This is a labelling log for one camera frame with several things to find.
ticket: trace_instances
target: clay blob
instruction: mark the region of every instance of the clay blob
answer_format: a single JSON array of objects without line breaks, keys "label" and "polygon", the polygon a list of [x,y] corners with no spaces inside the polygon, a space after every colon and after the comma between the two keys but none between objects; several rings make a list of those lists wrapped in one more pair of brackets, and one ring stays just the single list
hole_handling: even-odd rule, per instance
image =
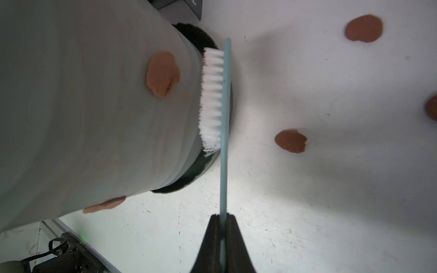
[{"label": "clay blob", "polygon": [[180,80],[180,70],[171,52],[160,51],[152,56],[146,74],[146,85],[158,98],[165,98]]},{"label": "clay blob", "polygon": [[347,24],[344,35],[351,41],[376,41],[382,35],[382,21],[372,14],[360,16]]},{"label": "clay blob", "polygon": [[96,211],[108,210],[108,209],[111,209],[111,208],[115,208],[119,204],[123,203],[125,200],[126,200],[126,196],[119,197],[119,198],[114,198],[114,199],[111,199],[109,201],[103,202],[101,204],[98,204],[98,205],[95,205],[95,206],[91,206],[91,207],[87,207],[87,208],[85,208],[82,211],[82,213],[91,213],[91,212],[96,212]]},{"label": "clay blob", "polygon": [[307,137],[295,129],[288,129],[277,134],[274,141],[284,150],[299,154],[305,151]]},{"label": "clay blob", "polygon": [[430,118],[437,121],[437,95],[430,98],[430,100],[426,103],[425,111]]}]

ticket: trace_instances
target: white surface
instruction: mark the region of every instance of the white surface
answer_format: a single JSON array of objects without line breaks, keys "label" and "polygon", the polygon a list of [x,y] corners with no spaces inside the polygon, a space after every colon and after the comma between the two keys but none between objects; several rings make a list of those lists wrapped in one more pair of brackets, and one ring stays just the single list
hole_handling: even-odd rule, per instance
[{"label": "white surface", "polygon": [[0,233],[0,263],[37,254],[39,222]]},{"label": "white surface", "polygon": [[[368,13],[383,36],[347,40]],[[437,123],[423,112],[437,2],[206,0],[199,26],[232,38],[228,210],[257,272],[437,272]],[[305,153],[276,146],[286,128]],[[122,272],[188,272],[218,192],[215,163],[179,192],[62,220]]]},{"label": "white surface", "polygon": [[[42,253],[48,252],[49,251],[49,242],[50,242],[50,240],[55,238],[46,231],[45,226],[41,222],[40,222],[40,226],[41,226],[41,229],[39,231],[39,236],[38,236],[37,254],[42,254]],[[58,245],[59,244],[57,244],[57,242],[54,242],[53,248],[57,247]],[[38,258],[35,260],[35,265],[43,263],[43,262],[48,261],[48,260],[53,259],[53,258],[55,258],[55,255],[53,255],[53,254],[49,254],[45,257]]]},{"label": "white surface", "polygon": [[[149,2],[32,3],[0,0],[0,231],[164,187],[201,150],[201,55]],[[165,100],[145,84],[161,50]]]}]

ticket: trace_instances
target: white table surface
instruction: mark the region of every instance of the white table surface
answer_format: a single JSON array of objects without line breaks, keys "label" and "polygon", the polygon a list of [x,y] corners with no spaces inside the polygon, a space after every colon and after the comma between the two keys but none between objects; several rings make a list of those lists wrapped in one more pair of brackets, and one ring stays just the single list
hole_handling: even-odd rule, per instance
[{"label": "white table surface", "polygon": [[[343,35],[375,14],[382,37]],[[204,0],[198,26],[232,39],[228,210],[257,272],[437,272],[437,1]],[[307,150],[279,148],[298,128]],[[189,272],[219,162],[178,192],[62,217],[122,272]]]}]

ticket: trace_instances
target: white bristles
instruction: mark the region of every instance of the white bristles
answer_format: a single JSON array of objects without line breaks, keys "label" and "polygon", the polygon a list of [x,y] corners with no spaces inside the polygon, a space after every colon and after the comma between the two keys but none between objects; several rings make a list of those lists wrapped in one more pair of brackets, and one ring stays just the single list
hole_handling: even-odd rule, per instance
[{"label": "white bristles", "polygon": [[224,55],[221,50],[205,48],[203,57],[199,129],[206,156],[220,149]]}]

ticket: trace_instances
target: black cable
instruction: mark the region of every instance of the black cable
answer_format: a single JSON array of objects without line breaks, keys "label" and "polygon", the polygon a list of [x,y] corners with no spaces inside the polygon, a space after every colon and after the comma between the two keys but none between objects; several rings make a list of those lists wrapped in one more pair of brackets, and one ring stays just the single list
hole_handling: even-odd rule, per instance
[{"label": "black cable", "polygon": [[[62,243],[58,247],[53,248],[53,241],[62,242]],[[33,260],[38,259],[38,258],[45,257],[45,256],[50,255],[50,254],[56,255],[56,252],[58,250],[60,250],[62,247],[64,247],[66,244],[67,244],[67,239],[65,239],[65,238],[54,238],[53,240],[50,240],[50,242],[49,242],[49,251],[47,251],[46,253],[43,253],[43,254],[38,254],[38,255],[30,256],[30,257],[25,258],[24,260],[21,260],[21,261],[22,262],[30,262],[30,261],[33,261]]]}]

